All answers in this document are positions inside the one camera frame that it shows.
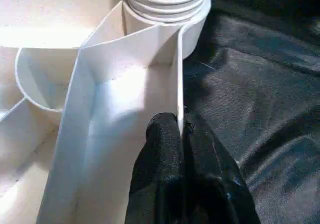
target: black fabric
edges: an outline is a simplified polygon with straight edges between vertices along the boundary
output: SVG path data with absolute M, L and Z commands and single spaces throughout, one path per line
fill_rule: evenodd
M 239 168 L 210 127 L 157 114 L 133 168 L 126 224 L 258 224 Z
M 320 223 L 319 54 L 213 7 L 183 62 L 185 112 L 239 161 L 262 223 Z

